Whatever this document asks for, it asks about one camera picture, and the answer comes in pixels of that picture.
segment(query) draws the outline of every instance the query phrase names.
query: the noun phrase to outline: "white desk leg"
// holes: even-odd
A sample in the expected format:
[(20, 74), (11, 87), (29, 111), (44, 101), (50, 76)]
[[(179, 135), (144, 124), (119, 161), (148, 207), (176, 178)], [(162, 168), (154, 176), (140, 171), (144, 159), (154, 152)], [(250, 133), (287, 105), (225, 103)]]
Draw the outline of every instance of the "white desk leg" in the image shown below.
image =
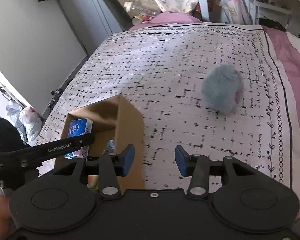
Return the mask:
[(200, 9), (201, 9), (201, 15), (202, 15), (202, 21), (203, 22), (209, 22), (209, 10), (208, 10), (208, 1), (207, 0), (199, 0)]

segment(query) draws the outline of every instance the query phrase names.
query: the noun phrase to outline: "vinda logo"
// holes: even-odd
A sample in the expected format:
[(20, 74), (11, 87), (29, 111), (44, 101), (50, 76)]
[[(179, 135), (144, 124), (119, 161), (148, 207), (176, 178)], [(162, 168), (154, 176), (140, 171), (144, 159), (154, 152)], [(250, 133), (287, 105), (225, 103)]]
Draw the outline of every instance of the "vinda logo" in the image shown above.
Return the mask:
[(70, 127), (70, 134), (74, 134), (79, 129), (79, 125), (75, 123), (73, 126)]
[(55, 151), (58, 151), (58, 150), (66, 149), (66, 148), (71, 147), (71, 146), (72, 146), (71, 143), (68, 143), (68, 144), (65, 144), (65, 145), (57, 146), (55, 148), (50, 148), (50, 149), (48, 149), (48, 152), (50, 152), (50, 153), (55, 152)]

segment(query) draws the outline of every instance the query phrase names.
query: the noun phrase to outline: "screw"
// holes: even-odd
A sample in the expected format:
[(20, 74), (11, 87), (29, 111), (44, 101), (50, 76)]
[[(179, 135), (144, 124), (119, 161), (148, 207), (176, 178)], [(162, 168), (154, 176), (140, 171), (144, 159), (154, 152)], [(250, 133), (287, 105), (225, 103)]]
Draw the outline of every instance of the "screw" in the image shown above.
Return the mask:
[(206, 190), (203, 187), (193, 187), (190, 192), (193, 195), (203, 195), (204, 193), (206, 193)]
[(106, 194), (106, 195), (114, 195), (118, 192), (118, 189), (116, 187), (105, 187), (103, 190), (102, 190), (102, 193), (103, 194)]
[(158, 193), (151, 193), (150, 197), (159, 197), (159, 194)]

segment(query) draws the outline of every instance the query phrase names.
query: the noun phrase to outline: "bed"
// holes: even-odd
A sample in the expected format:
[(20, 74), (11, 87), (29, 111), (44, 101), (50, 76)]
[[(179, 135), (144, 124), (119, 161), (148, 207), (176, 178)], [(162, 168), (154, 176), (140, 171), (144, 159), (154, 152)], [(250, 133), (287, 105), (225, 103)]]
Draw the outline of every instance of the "bed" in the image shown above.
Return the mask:
[[(293, 189), (300, 199), (300, 54), (285, 33), (214, 23), (169, 24), (105, 40), (69, 84), (38, 143), (57, 140), (69, 111), (122, 94), (144, 116), (148, 189), (187, 188), (174, 161), (176, 145), (211, 160), (232, 155)], [(202, 82), (234, 64), (244, 98), (224, 116), (208, 107)], [(43, 164), (40, 173), (53, 168)], [(210, 192), (221, 185), (210, 179)]]

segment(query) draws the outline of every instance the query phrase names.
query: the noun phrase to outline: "stuffed animal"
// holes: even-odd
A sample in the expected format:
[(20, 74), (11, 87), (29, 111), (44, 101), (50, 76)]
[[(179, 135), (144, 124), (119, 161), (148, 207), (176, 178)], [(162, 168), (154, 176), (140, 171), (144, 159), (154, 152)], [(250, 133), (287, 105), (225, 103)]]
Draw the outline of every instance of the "stuffed animal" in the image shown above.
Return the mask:
[(202, 93), (208, 104), (223, 114), (229, 114), (243, 96), (243, 80), (233, 65), (216, 67), (205, 79)]

